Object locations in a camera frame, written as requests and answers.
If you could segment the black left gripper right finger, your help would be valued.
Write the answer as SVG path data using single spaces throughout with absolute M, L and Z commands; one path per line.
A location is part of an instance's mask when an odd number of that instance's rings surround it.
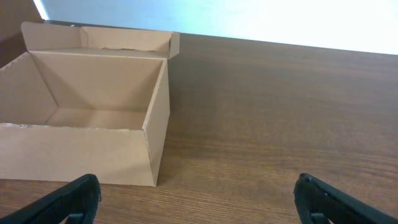
M 302 223 L 397 223 L 396 218 L 307 173 L 296 181 L 294 202 Z

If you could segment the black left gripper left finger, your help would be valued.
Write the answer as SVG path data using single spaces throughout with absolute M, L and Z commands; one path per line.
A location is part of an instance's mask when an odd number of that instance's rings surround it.
M 101 201 L 94 174 L 85 174 L 35 202 L 1 218 L 1 223 L 93 224 Z

